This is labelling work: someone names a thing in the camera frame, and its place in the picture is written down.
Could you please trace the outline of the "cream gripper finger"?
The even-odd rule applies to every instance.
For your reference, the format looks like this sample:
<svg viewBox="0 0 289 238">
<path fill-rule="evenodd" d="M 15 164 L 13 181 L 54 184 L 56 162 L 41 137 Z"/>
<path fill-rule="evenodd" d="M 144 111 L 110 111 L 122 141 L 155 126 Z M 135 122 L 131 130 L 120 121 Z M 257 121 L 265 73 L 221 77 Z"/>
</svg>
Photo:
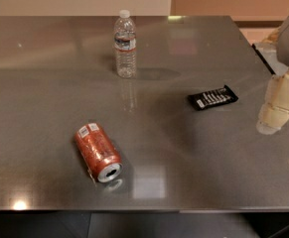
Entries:
<svg viewBox="0 0 289 238">
<path fill-rule="evenodd" d="M 261 106 L 256 129 L 263 135 L 272 135 L 279 131 L 289 120 L 289 72 L 284 77 L 282 95 L 277 103 L 267 103 Z"/>
<path fill-rule="evenodd" d="M 265 101 L 267 103 L 277 103 L 282 95 L 284 77 L 273 75 L 267 85 Z"/>
</svg>

